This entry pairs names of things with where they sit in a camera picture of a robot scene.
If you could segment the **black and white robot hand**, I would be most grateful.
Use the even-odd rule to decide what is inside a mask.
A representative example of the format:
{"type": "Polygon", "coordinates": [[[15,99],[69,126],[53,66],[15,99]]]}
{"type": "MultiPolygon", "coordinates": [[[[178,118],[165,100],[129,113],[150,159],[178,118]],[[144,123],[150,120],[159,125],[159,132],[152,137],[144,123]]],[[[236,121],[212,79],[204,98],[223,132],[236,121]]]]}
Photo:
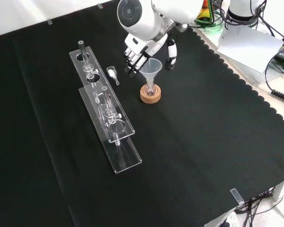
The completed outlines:
{"type": "Polygon", "coordinates": [[[125,44],[127,45],[124,52],[125,72],[131,76],[138,74],[146,62],[165,46],[169,54],[165,61],[165,70],[173,70],[175,66],[178,55],[177,46],[169,34],[165,34],[159,41],[144,41],[129,34],[125,39],[125,44]]]}

